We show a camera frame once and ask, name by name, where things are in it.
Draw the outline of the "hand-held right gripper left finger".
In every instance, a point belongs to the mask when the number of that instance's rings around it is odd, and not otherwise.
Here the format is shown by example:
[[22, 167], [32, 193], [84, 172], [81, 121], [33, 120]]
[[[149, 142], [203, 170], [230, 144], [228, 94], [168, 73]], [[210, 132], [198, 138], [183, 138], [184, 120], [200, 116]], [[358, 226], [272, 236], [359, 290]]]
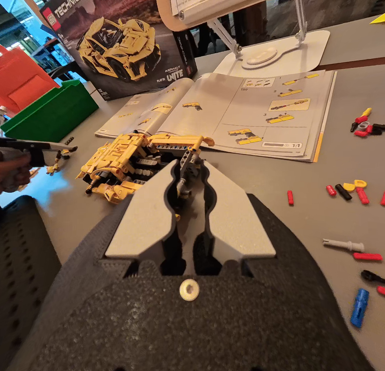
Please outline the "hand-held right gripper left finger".
[[164, 261], [166, 241], [176, 230], [176, 183], [180, 164], [173, 160], [131, 197], [105, 252], [109, 259]]

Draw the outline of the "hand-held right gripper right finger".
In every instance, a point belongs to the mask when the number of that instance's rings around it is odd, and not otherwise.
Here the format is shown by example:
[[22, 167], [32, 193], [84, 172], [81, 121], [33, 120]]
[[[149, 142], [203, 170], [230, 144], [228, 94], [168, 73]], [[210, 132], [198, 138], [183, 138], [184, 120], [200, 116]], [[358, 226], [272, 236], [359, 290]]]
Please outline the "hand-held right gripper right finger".
[[228, 260], [271, 259], [274, 249], [248, 194], [208, 161], [203, 161], [205, 253]]

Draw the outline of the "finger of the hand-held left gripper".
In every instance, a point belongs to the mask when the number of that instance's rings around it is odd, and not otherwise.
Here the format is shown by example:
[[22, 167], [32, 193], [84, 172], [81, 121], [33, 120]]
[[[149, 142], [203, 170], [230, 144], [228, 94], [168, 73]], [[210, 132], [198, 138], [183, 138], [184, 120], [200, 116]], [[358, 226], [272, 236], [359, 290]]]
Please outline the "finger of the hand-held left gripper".
[[60, 152], [62, 155], [73, 153], [77, 151], [78, 146], [69, 146], [63, 143], [42, 143], [42, 157], [45, 158], [49, 153], [57, 154]]

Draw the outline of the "yellow brick car model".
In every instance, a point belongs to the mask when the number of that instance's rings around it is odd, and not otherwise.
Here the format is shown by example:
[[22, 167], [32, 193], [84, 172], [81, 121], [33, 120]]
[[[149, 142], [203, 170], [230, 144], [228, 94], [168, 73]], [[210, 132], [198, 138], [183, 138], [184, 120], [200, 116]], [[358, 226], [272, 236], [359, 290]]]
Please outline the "yellow brick car model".
[[212, 138], [201, 135], [121, 134], [98, 148], [81, 167], [77, 179], [88, 184], [86, 195], [99, 194], [108, 202], [118, 204], [139, 190], [167, 164], [177, 160], [180, 166], [177, 195], [187, 199], [191, 190], [185, 184], [200, 172], [202, 143], [215, 146]]

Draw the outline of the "light grey axle pin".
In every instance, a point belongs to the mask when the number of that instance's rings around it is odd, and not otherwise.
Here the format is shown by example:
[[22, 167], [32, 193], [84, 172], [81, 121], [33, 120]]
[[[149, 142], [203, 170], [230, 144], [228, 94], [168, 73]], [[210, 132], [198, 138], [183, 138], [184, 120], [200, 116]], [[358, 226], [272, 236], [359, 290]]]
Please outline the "light grey axle pin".
[[343, 241], [337, 241], [337, 240], [331, 240], [331, 239], [323, 239], [323, 245], [338, 249], [346, 249], [350, 252], [355, 253], [364, 253], [365, 252], [365, 246], [363, 243], [353, 243], [351, 241], [343, 242]]

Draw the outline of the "grey desk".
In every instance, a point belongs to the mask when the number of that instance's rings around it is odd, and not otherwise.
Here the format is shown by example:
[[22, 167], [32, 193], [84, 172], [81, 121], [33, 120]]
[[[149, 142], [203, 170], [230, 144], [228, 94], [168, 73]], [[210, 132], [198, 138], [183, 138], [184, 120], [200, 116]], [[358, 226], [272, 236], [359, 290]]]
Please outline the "grey desk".
[[[384, 111], [384, 66], [336, 77], [329, 129], [364, 107]], [[105, 252], [131, 197], [111, 205], [73, 179], [104, 143], [93, 120], [74, 131], [62, 193], [51, 183], [42, 215], [61, 268], [7, 370], [384, 370], [380, 298], [355, 329], [344, 295], [321, 258], [294, 231], [285, 189], [293, 161], [206, 151], [203, 158], [240, 186], [274, 247], [271, 259], [220, 264], [205, 253], [205, 202], [187, 203], [166, 241], [164, 261], [109, 259]]]

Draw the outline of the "person's left hand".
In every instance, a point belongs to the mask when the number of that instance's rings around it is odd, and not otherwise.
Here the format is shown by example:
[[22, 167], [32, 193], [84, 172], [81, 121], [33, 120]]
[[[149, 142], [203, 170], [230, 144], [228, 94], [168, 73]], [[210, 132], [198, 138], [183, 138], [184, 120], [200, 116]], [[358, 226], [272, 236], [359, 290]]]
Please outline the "person's left hand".
[[16, 187], [30, 183], [30, 155], [21, 156], [5, 161], [3, 153], [0, 155], [0, 193], [4, 192], [3, 181], [11, 177]]

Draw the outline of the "green plastic bin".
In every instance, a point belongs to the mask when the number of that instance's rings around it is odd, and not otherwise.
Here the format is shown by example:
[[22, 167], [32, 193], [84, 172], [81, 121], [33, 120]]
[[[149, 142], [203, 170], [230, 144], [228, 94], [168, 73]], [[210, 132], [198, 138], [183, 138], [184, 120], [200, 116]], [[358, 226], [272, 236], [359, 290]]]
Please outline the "green plastic bin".
[[19, 140], [58, 143], [99, 108], [79, 80], [64, 81], [1, 125]]

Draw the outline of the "orange bag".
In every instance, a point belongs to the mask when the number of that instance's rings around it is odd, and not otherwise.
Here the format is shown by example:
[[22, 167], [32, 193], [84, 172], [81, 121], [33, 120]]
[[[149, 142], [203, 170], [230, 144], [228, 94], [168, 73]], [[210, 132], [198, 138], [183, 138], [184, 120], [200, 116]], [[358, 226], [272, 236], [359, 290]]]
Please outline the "orange bag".
[[60, 86], [20, 48], [0, 46], [0, 105], [15, 117], [41, 96]]

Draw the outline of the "instruction booklet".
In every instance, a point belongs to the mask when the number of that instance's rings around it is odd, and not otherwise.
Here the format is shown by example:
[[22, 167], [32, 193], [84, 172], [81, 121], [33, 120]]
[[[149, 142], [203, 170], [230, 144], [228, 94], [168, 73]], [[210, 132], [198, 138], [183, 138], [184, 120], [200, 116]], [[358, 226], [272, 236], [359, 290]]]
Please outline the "instruction booklet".
[[202, 135], [212, 149], [317, 162], [336, 79], [335, 71], [278, 77], [201, 75], [130, 98], [95, 136]]

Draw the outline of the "brick car set box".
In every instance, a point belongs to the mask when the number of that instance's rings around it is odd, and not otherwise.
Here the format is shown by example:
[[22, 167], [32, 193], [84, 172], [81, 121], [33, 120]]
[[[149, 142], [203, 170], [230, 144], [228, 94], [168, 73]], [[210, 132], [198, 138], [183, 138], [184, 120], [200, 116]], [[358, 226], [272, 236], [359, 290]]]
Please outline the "brick car set box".
[[197, 72], [192, 35], [168, 29], [156, 0], [48, 0], [40, 13], [106, 101]]

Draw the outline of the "scattered small pin bricks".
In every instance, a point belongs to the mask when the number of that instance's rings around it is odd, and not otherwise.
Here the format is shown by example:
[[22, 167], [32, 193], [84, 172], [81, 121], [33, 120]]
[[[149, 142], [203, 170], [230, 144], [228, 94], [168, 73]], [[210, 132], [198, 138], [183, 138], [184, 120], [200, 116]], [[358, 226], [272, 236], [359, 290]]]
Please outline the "scattered small pin bricks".
[[[384, 135], [354, 136], [340, 127], [340, 117], [327, 130], [319, 162], [298, 163], [285, 172], [285, 189], [294, 196], [288, 205], [294, 231], [316, 258], [349, 308], [350, 324], [367, 328], [370, 312], [380, 298], [384, 315], [384, 285], [376, 287], [373, 275], [384, 277]], [[363, 243], [364, 253], [323, 245], [323, 239]]]

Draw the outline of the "wooden board white stand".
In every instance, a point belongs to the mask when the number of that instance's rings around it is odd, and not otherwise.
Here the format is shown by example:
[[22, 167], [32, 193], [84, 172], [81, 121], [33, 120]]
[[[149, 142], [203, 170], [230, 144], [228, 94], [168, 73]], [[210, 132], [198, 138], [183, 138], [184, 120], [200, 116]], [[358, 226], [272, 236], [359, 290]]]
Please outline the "wooden board white stand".
[[178, 18], [172, 17], [171, 0], [156, 0], [156, 2], [163, 23], [171, 31], [180, 32], [207, 23], [208, 27], [219, 36], [233, 53], [233, 56], [228, 55], [215, 69], [214, 72], [219, 74], [262, 78], [310, 72], [320, 64], [330, 37], [327, 30], [307, 34], [303, 0], [294, 0], [299, 26], [294, 36], [247, 47], [239, 45], [219, 22], [218, 18], [228, 13], [221, 13], [217, 18], [197, 22], [195, 25], [186, 25]]

